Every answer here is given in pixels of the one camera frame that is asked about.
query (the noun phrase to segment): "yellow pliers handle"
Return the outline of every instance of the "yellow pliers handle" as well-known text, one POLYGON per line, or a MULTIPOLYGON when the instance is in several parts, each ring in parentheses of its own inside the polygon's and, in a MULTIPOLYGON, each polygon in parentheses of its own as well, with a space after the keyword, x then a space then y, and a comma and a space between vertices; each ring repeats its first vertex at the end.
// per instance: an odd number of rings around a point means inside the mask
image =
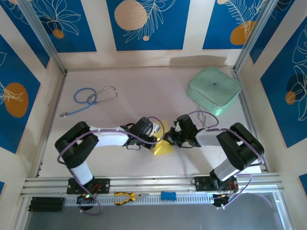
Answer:
POLYGON ((115 202, 115 205, 123 205, 125 203, 128 203, 129 201, 135 201, 135 193, 123 193, 123 192, 119 192, 119 193, 114 193, 115 196, 130 196, 127 200, 122 201, 122 202, 115 202))

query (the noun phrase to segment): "wall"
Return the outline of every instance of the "wall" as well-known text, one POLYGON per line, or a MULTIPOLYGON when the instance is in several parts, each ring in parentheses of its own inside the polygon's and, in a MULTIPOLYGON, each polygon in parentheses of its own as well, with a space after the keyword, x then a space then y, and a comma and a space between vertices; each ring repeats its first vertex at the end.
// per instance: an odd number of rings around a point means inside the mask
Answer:
POLYGON ((44 68, 1 7, 0 21, 0 34, 41 83, 16 154, 0 148, 0 181, 6 184, 0 197, 0 229, 6 230, 16 217, 24 180, 36 166, 46 137, 45 121, 50 120, 62 75, 52 61, 44 68))
POLYGON ((60 53, 59 56, 68 69, 234 65, 241 51, 240 48, 203 50, 204 39, 215 2, 216 0, 190 1, 185 41, 182 50, 118 52, 113 38, 106 1, 82 0, 97 52, 60 53))
POLYGON ((271 172, 280 174, 290 211, 299 229, 307 229, 307 199, 298 181, 298 176, 307 172, 307 139, 286 147, 260 78, 306 16, 307 2, 296 0, 255 65, 249 58, 240 72, 251 112, 265 148, 267 164, 271 172))

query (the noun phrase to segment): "yellow sponge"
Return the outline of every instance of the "yellow sponge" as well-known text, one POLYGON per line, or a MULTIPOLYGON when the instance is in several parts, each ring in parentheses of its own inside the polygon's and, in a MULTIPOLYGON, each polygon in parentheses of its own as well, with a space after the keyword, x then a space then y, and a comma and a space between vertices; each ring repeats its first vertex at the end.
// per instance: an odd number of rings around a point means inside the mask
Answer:
MULTIPOLYGON (((164 128, 165 128, 165 132, 168 131, 168 124, 167 121, 162 121, 164 128)), ((154 134, 155 137, 159 138, 162 136, 163 134, 163 129, 162 127, 160 128, 160 130, 154 134)), ((154 153, 154 156, 158 156, 158 155, 164 155, 164 154, 168 154, 173 152, 173 146, 171 146, 167 141, 162 140, 161 142, 157 143, 156 146, 154 148, 152 148, 152 150, 154 153)))

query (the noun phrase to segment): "stethoscope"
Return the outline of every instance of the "stethoscope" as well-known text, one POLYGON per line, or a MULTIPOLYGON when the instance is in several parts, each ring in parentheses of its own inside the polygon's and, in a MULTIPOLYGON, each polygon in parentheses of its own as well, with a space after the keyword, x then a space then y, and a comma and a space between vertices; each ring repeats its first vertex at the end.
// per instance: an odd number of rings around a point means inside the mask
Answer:
POLYGON ((78 104, 88 104, 88 105, 86 107, 82 108, 82 109, 78 109, 78 110, 70 112, 70 113, 68 113, 68 112, 61 113, 59 116, 60 117, 66 117, 66 116, 70 116, 70 115, 79 113, 79 112, 81 112, 81 111, 83 111, 85 109, 88 109, 88 108, 92 107, 94 104, 99 104, 101 102, 106 102, 106 101, 112 100, 112 99, 116 98, 117 95, 118 95, 118 92, 117 92, 117 89, 114 86, 108 86, 108 87, 105 87, 104 89, 99 90, 99 91, 96 91, 93 88, 82 88, 82 89, 79 89, 77 92, 75 92, 75 94, 73 96, 74 101, 76 103, 78 103, 78 104), (101 100, 101 101, 96 101, 97 100, 97 95, 100 94, 101 92, 109 89, 109 88, 114 89, 115 97, 104 99, 104 100, 101 100), (77 98, 76 98, 78 93, 80 93, 81 91, 84 91, 84 90, 91 90, 93 92, 93 94, 91 94, 85 101, 78 101, 77 98))

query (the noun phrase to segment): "glass panel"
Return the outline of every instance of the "glass panel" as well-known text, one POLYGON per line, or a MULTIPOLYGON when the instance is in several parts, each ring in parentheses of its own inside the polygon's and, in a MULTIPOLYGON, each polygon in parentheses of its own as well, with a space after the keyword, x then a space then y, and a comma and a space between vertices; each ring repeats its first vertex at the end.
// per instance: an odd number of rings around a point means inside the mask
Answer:
POLYGON ((63 213, 33 212, 26 229, 280 230, 283 224, 273 193, 247 193, 225 210, 212 205, 107 206, 100 218, 83 215, 77 207, 63 213))

